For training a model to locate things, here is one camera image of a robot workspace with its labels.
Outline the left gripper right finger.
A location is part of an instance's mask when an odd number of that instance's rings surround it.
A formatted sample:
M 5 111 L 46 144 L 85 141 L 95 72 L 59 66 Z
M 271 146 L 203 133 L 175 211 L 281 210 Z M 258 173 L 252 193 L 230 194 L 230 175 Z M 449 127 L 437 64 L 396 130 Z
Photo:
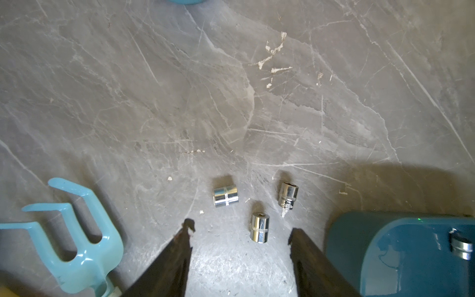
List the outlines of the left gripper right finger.
M 300 228 L 288 240 L 299 297 L 358 297 L 360 294 Z

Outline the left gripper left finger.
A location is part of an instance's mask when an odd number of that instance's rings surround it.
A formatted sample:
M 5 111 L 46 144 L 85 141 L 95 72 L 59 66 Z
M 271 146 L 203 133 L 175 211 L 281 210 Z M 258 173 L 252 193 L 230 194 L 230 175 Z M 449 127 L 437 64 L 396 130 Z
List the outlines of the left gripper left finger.
M 189 274 L 192 246 L 189 231 L 195 232 L 195 222 L 185 219 L 182 228 L 151 263 L 124 297 L 183 297 Z

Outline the teal plastic storage box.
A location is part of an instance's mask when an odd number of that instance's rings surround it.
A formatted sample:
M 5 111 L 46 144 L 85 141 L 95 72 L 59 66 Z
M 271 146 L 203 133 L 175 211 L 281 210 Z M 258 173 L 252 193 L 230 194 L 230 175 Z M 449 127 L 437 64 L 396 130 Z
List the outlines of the teal plastic storage box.
M 474 244 L 470 261 L 453 255 L 457 229 Z M 475 220 L 397 212 L 348 212 L 330 226 L 325 255 L 363 297 L 472 297 Z

